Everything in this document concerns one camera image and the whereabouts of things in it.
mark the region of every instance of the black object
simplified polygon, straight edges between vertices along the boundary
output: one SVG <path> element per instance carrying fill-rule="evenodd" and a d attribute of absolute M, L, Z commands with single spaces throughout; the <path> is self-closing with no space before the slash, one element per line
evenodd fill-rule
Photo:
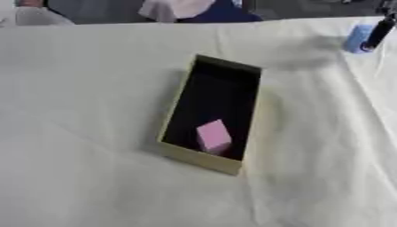
<path fill-rule="evenodd" d="M 196 128 L 222 119 L 233 138 L 222 156 L 242 160 L 260 79 L 258 67 L 197 56 L 161 141 L 199 151 Z"/>
<path fill-rule="evenodd" d="M 395 5 L 396 0 L 382 0 L 380 2 L 376 12 L 383 13 L 385 19 L 378 23 L 368 40 L 362 43 L 361 48 L 363 51 L 375 50 L 396 25 Z"/>
<path fill-rule="evenodd" d="M 363 51 L 375 50 L 380 43 L 385 39 L 387 34 L 393 29 L 396 24 L 394 17 L 387 17 L 380 21 L 375 29 L 372 31 L 370 38 L 364 43 L 362 43 Z"/>

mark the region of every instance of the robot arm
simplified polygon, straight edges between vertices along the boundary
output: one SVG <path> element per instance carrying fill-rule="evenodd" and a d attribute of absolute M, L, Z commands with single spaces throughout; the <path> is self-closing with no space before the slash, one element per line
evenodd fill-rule
<path fill-rule="evenodd" d="M 397 0 L 382 0 L 377 8 L 378 13 L 383 13 L 385 19 L 380 21 L 372 31 L 370 38 L 362 43 L 363 51 L 372 51 L 376 49 L 379 44 L 385 39 L 387 34 L 393 29 L 397 23 L 396 19 L 396 6 Z"/>

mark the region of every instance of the white cloth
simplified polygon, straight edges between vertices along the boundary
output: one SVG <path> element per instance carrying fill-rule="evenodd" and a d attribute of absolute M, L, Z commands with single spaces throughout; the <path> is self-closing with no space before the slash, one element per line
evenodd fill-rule
<path fill-rule="evenodd" d="M 193 18 L 205 12 L 215 0 L 145 0 L 139 14 L 158 22 Z"/>
<path fill-rule="evenodd" d="M 16 7 L 0 12 L 0 27 L 46 25 L 73 25 L 73 22 L 46 8 Z"/>
<path fill-rule="evenodd" d="M 397 35 L 342 51 L 364 21 L 2 30 L 0 225 L 394 226 Z M 267 68 L 239 176 L 158 154 L 196 53 Z"/>

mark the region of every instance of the cardboard box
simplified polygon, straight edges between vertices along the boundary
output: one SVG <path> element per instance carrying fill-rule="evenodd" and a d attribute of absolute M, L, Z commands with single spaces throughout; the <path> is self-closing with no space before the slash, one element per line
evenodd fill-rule
<path fill-rule="evenodd" d="M 261 82 L 261 69 L 198 55 L 165 120 L 158 141 L 164 154 L 236 175 L 242 166 Z M 222 119 L 231 146 L 216 156 L 200 151 L 196 128 Z"/>

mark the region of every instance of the blue object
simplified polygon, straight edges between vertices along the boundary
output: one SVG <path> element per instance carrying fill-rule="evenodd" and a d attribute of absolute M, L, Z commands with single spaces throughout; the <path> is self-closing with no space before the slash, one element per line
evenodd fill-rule
<path fill-rule="evenodd" d="M 208 10 L 194 18 L 181 19 L 181 23 L 239 23 L 262 21 L 257 15 L 236 7 L 231 0 L 216 0 Z"/>
<path fill-rule="evenodd" d="M 367 53 L 368 51 L 362 50 L 361 45 L 368 40 L 373 29 L 372 25 L 357 25 L 347 38 L 344 49 L 352 53 Z"/>

